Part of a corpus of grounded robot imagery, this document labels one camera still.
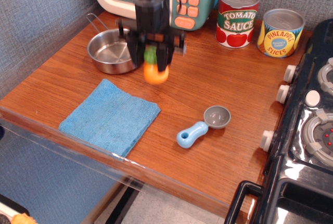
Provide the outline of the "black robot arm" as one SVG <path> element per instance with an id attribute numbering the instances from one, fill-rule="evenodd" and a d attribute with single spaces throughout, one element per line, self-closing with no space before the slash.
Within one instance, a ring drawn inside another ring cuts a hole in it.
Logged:
<path id="1" fill-rule="evenodd" d="M 147 45 L 156 47 L 159 72 L 166 70 L 173 53 L 184 50 L 185 33 L 170 26 L 170 0 L 132 0 L 135 19 L 119 19 L 119 36 L 125 39 L 135 67 L 144 61 Z"/>

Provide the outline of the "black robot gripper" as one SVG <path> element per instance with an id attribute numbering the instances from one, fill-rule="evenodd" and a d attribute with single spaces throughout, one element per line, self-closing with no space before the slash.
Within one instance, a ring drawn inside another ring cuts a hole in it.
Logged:
<path id="1" fill-rule="evenodd" d="M 137 33 L 136 36 L 127 36 L 126 42 L 130 56 L 135 67 L 140 67 L 144 62 L 144 52 L 146 48 L 144 34 L 162 34 L 170 36 L 174 40 L 175 36 L 180 38 L 178 46 L 174 42 L 162 42 L 157 44 L 156 57 L 158 71 L 166 70 L 167 65 L 172 61 L 174 48 L 177 53 L 186 53 L 185 34 L 183 31 L 170 27 L 170 0 L 132 0 L 135 5 L 135 19 L 119 19 L 117 24 L 119 32 L 123 35 L 124 28 Z"/>

